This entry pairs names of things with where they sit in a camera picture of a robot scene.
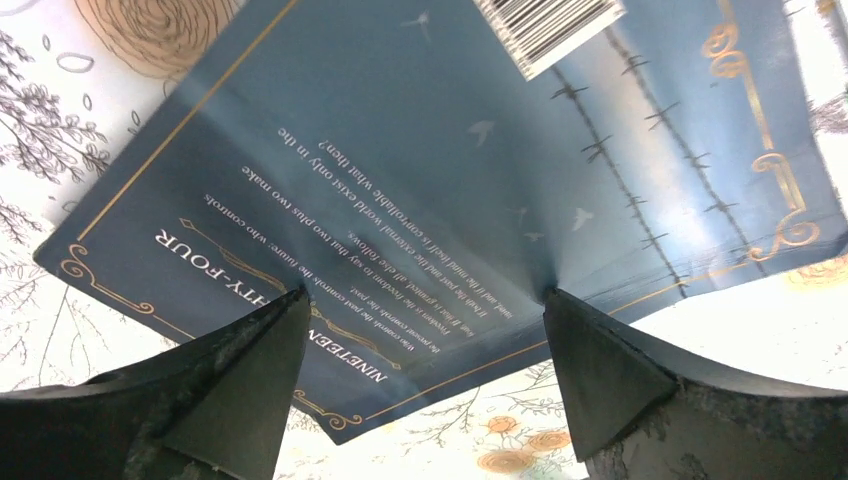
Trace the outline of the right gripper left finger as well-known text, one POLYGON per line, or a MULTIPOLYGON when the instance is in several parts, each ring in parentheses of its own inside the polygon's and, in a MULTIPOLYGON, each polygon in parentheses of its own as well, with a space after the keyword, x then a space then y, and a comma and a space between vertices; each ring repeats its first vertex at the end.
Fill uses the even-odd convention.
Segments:
POLYGON ((5 479, 270 479, 303 362, 305 289, 76 386, 1 397, 5 479))

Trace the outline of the dark blue book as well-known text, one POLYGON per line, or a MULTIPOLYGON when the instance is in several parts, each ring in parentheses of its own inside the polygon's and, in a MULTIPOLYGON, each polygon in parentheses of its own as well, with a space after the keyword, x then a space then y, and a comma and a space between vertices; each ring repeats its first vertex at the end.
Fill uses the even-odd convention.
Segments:
POLYGON ((337 444, 844 252, 779 1, 252 1, 36 251, 158 332, 305 286, 337 444))

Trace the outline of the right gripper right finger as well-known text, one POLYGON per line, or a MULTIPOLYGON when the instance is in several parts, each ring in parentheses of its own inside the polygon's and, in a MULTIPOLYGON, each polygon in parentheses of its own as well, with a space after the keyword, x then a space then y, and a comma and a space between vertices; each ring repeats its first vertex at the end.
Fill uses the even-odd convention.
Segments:
POLYGON ((576 458, 593 479, 843 479, 844 391, 691 353, 559 289, 544 327, 576 458))

